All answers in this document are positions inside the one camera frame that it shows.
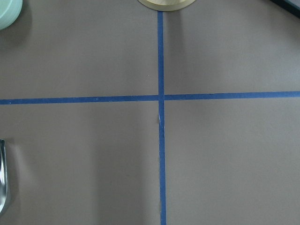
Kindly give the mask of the metal ice scoop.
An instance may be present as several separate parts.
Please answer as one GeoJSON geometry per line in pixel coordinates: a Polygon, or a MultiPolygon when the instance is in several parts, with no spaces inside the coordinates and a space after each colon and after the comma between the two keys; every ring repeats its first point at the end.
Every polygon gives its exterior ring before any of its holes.
{"type": "Polygon", "coordinates": [[[10,188],[8,182],[8,168],[5,141],[0,140],[0,215],[7,210],[10,202],[10,188]]]}

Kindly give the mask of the wooden cup stand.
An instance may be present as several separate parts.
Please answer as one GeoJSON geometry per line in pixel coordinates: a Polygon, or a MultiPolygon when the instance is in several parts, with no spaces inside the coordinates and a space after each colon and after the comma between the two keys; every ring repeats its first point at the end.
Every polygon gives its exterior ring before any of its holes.
{"type": "Polygon", "coordinates": [[[170,12],[183,9],[195,0],[138,0],[144,6],[162,12],[170,12]]]}

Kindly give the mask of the green ceramic bowl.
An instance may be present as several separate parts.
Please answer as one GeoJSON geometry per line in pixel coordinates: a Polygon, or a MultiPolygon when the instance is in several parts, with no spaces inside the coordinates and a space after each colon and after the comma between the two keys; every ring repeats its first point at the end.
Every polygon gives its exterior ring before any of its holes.
{"type": "Polygon", "coordinates": [[[22,0],[0,1],[0,30],[12,25],[21,13],[22,0]]]}

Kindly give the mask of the black monitor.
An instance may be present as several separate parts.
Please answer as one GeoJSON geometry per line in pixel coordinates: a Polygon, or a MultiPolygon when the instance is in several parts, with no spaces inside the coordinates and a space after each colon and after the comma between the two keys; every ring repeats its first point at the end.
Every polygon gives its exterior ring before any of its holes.
{"type": "Polygon", "coordinates": [[[300,17],[300,1],[299,0],[271,0],[271,2],[280,6],[287,12],[296,17],[300,17]]]}

